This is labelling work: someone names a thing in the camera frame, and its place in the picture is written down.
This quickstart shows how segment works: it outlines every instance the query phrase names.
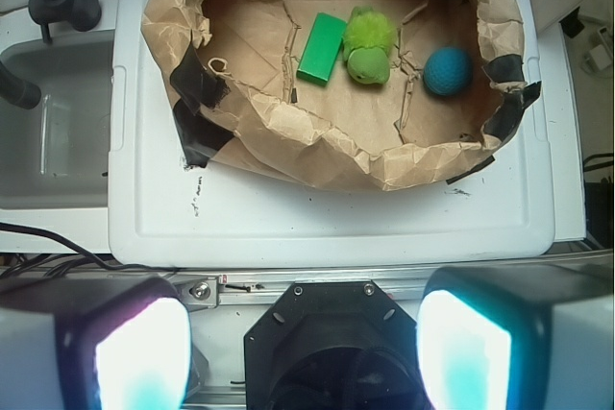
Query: green rectangular block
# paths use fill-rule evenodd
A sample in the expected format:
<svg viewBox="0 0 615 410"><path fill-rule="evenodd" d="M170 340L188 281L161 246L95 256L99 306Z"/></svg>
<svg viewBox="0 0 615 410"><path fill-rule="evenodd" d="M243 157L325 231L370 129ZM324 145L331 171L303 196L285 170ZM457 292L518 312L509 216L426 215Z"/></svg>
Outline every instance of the green rectangular block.
<svg viewBox="0 0 615 410"><path fill-rule="evenodd" d="M326 13L318 13L299 62L297 77L325 86L333 71L345 30L346 21Z"/></svg>

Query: brown paper bag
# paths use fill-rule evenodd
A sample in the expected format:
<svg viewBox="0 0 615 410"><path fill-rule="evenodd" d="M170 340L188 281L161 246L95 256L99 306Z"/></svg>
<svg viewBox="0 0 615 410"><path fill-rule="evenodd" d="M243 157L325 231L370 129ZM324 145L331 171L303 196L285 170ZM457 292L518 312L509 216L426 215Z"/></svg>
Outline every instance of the brown paper bag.
<svg viewBox="0 0 615 410"><path fill-rule="evenodd" d="M315 15L348 18L356 5L399 26L390 81L357 85L341 58L324 88L296 79ZM540 92L524 82L515 0L149 0L142 33L188 164L323 189L389 191L477 171ZM421 82L443 46L474 63L470 89L446 101Z"/></svg>

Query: black cable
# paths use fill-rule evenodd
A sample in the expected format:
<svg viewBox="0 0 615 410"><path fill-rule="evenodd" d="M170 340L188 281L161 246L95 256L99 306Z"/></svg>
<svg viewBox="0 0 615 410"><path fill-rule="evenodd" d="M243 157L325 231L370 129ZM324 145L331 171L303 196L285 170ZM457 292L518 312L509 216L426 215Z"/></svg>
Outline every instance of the black cable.
<svg viewBox="0 0 615 410"><path fill-rule="evenodd" d="M15 266L7 269L5 272L3 272L2 274L0 274L0 278L8 278L10 275L20 271L21 269L25 268L25 267L29 267L30 265L33 264L37 264L40 261L44 261L46 258L48 258L49 256L51 256L50 253L41 253L38 254L37 256L35 256L34 258L28 259L23 263L19 263L16 264Z"/></svg>
<svg viewBox="0 0 615 410"><path fill-rule="evenodd" d="M98 255L84 249L83 247L81 247L80 245L75 244L74 242L68 240L66 237L59 235L55 232L52 232L51 230L47 230L47 229L39 229L39 228L31 228L29 226L20 226L20 225L12 225L10 223L1 223L0 222L0 231L4 231L4 232L15 232L18 234L28 234L28 235L35 235L38 237L44 237L50 240L53 240L55 242L58 242L59 244L64 245L66 248L72 250L75 253L78 254L82 254L84 257L88 258L91 260L91 262L93 262L94 264L96 264L98 267L106 269L107 271L123 271L126 269L140 269L140 270L146 270L146 271L165 271L165 272L173 272L173 273L177 273L178 269L177 268L161 268L161 267L151 267L151 266L146 266L144 264L117 264L117 265L110 265L108 263L105 262L105 260L103 260L101 257L99 257ZM26 269L32 269L34 267L40 266L40 264L28 264L26 267L21 268L19 270L19 272L23 272ZM14 272L9 272L8 275L5 276L5 274L8 272L5 271L3 274L0 275L0 277L8 277L11 274L14 274Z"/></svg>
<svg viewBox="0 0 615 410"><path fill-rule="evenodd" d="M101 259L105 259L106 261L109 261L110 259L113 258L112 255L107 255L107 256L99 255L99 257ZM49 271L47 271L43 276L44 277L63 277L63 276L66 276L66 274L70 270L77 268L79 266L84 266L86 264L93 264L93 262L85 256L81 258L77 258L77 259L71 259L69 261L64 261L63 263L60 263L58 266L54 266Z"/></svg>
<svg viewBox="0 0 615 410"><path fill-rule="evenodd" d="M24 267L22 267L22 268L18 269L17 271L11 273L10 276L13 276L13 277L14 276L19 276L20 274L22 274L22 273L24 273L26 271L30 271L31 269L37 268L38 266L41 266L41 265L46 264L46 263L50 263L52 261L57 261L59 259L66 258L66 257L67 257L67 255L65 253L63 253L63 254L56 254L55 256L49 256L49 257L47 257L47 258L45 258L45 259L43 259L43 260L41 260L41 261L39 261L37 263L32 263L32 264L25 265Z"/></svg>
<svg viewBox="0 0 615 410"><path fill-rule="evenodd" d="M588 166L589 162L591 162L592 160L596 160L597 158L608 158L608 157L613 158L613 153L602 153L602 154L594 154L592 156L589 156L583 161L583 173L593 172L594 170L600 170L601 168L605 168L605 167L612 167L613 160Z"/></svg>

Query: sink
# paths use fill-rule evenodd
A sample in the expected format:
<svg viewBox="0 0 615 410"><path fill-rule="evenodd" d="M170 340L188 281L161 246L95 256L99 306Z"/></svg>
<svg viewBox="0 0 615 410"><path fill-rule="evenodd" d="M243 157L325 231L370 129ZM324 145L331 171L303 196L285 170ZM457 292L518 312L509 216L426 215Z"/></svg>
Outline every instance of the sink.
<svg viewBox="0 0 615 410"><path fill-rule="evenodd" d="M30 110L0 98L0 208L107 206L113 30L17 43L0 54L37 84Z"/></svg>

